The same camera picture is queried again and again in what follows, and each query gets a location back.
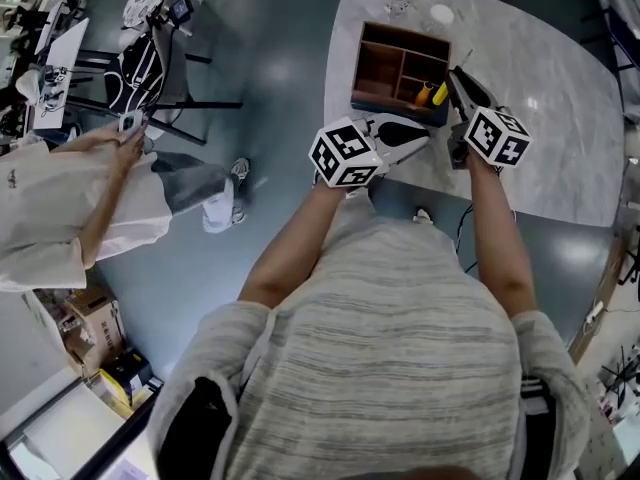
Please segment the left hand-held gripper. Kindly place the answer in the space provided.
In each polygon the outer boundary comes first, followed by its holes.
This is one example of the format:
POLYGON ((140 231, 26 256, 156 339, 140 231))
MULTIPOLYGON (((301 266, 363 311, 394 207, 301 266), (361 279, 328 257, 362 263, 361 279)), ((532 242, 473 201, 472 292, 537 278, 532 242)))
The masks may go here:
POLYGON ((316 133, 308 157, 328 187, 363 187, 424 149, 430 137, 422 124, 396 114, 343 117, 316 133))

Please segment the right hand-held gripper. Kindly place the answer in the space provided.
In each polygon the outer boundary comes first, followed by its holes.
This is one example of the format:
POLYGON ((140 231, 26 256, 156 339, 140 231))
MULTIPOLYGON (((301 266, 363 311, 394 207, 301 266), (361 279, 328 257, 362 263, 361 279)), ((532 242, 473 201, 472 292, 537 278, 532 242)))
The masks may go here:
POLYGON ((522 123, 499 111, 493 94, 461 67, 448 72, 446 85, 462 121, 451 128, 448 139, 452 168, 465 169, 471 150, 489 165, 516 168, 532 142, 522 123))

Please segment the yellow-handled screwdriver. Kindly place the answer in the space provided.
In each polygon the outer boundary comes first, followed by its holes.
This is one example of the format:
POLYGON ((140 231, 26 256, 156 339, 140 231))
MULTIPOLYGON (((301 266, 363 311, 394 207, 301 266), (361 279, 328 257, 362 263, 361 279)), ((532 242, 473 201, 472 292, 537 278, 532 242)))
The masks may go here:
MULTIPOLYGON (((469 59, 469 57, 471 56, 473 50, 470 50, 467 55, 463 58, 463 60, 459 63, 459 67, 462 68, 464 66, 464 64, 467 62, 467 60, 469 59)), ((440 106, 444 100, 446 99, 446 97, 448 96, 448 87, 447 87, 447 83, 443 82, 438 90, 436 91, 436 93, 434 94, 433 98, 432 98, 432 103, 434 106, 440 106)))

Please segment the brown wooden organizer box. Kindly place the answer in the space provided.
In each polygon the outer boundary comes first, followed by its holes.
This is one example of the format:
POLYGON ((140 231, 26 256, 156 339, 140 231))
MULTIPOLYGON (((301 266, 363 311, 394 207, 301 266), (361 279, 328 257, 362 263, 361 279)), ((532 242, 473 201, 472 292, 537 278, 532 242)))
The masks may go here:
POLYGON ((414 105, 424 82, 429 103, 449 72, 451 43, 423 33, 366 21, 361 30, 351 95, 362 91, 414 105))

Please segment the person's left forearm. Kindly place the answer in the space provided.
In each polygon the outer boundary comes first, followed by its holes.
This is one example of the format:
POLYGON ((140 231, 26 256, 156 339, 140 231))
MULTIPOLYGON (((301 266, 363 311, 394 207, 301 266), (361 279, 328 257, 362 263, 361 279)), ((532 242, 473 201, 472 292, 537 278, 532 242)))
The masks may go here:
POLYGON ((275 308, 311 275, 344 188, 318 182, 260 255, 239 293, 240 302, 275 308))

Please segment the person's right forearm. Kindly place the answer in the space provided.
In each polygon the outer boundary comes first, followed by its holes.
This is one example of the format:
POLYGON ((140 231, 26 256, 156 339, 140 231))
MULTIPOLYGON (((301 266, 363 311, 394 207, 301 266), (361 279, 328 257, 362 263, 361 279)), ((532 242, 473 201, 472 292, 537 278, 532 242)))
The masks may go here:
POLYGON ((479 280, 509 318, 536 311, 530 257, 497 171, 476 153, 467 157, 479 280))

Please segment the brown cardboard box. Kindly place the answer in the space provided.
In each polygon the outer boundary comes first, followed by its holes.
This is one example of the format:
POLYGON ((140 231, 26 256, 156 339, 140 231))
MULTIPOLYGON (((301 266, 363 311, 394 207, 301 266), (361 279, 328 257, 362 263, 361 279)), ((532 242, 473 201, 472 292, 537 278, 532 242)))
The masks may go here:
POLYGON ((110 291, 91 287, 72 292, 64 304, 79 325, 64 334, 63 343, 72 365, 90 378, 125 349, 118 301, 110 291))

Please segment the yellow and black box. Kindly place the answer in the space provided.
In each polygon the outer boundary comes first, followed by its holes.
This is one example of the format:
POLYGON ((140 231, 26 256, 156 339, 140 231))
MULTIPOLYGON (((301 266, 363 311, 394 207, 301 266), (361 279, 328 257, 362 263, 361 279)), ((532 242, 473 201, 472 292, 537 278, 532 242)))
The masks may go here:
POLYGON ((99 370, 107 390, 129 407, 153 377, 149 361, 136 349, 117 356, 99 370))

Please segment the person's grey striped shirt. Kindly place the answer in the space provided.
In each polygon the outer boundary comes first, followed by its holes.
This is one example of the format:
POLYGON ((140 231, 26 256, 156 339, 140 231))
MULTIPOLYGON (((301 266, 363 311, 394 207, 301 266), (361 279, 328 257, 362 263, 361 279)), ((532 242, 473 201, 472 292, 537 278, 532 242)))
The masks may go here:
POLYGON ((206 315, 147 428, 160 480, 340 480, 460 466, 563 480, 590 403, 551 320, 511 319, 430 224, 370 216, 331 232, 277 307, 206 315))

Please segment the grey chair with black legs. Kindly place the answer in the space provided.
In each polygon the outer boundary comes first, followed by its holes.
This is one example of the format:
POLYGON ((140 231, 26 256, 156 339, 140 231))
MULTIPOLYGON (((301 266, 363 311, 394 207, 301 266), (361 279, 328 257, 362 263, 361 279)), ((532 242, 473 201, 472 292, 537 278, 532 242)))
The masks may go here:
MULTIPOLYGON (((174 32, 175 29, 171 26, 155 24, 141 34, 150 33, 152 35, 161 57, 164 75, 159 97, 152 105, 141 110, 144 113, 143 122, 146 121, 151 127, 161 132, 204 146, 207 144, 206 139, 196 137, 174 126, 175 120, 180 117, 181 113, 185 110, 237 110, 243 106, 243 103, 240 101, 196 101, 193 99, 187 80, 187 64, 189 62, 209 64, 211 60, 207 57, 186 53, 174 38, 174 32)), ((82 49, 80 52, 88 57, 77 61, 76 64, 80 67, 100 69, 103 72, 104 80, 104 72, 108 64, 122 51, 109 53, 82 49)), ((95 115, 108 116, 118 120, 122 115, 108 108, 107 95, 104 102, 74 95, 68 96, 66 102, 76 109, 95 115)))

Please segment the small black monitor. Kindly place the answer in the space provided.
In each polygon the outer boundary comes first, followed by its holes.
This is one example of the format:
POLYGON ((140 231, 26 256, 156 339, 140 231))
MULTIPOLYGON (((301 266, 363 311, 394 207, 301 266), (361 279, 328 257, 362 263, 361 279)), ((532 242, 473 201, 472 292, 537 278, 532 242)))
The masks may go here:
POLYGON ((169 19, 175 25, 188 22, 194 12, 191 0, 176 0, 169 8, 169 19))

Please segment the white handheld device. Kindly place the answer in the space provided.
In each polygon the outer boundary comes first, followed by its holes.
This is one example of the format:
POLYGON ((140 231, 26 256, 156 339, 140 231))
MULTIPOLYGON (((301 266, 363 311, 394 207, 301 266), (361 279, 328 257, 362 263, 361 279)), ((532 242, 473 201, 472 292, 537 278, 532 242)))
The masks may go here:
POLYGON ((124 113, 118 121, 118 132, 127 137, 135 134, 142 125, 144 113, 141 110, 135 110, 124 113))

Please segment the black and white backpack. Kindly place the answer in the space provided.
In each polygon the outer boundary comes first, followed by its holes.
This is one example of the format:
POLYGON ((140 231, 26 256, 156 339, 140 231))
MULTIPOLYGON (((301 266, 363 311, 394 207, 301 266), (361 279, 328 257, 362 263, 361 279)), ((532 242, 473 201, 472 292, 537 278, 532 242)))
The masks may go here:
POLYGON ((145 110, 159 97, 163 78, 152 35, 139 36, 104 72, 108 108, 117 114, 145 110))

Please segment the white patterned round cushion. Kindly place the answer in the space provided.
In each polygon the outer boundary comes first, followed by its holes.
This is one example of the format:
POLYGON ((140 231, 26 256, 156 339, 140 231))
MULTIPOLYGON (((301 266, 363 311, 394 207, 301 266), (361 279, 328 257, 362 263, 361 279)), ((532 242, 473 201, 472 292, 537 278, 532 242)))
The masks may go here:
POLYGON ((125 28, 135 28, 146 22, 146 18, 153 15, 162 7, 165 0, 128 0, 122 14, 125 28))

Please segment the white desk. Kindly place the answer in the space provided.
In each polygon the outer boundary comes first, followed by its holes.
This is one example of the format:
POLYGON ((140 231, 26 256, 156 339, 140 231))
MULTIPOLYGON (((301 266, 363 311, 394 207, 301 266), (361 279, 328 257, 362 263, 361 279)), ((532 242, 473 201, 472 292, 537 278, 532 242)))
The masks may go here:
POLYGON ((76 59, 89 23, 90 19, 85 18, 51 43, 34 107, 35 130, 61 127, 76 59))

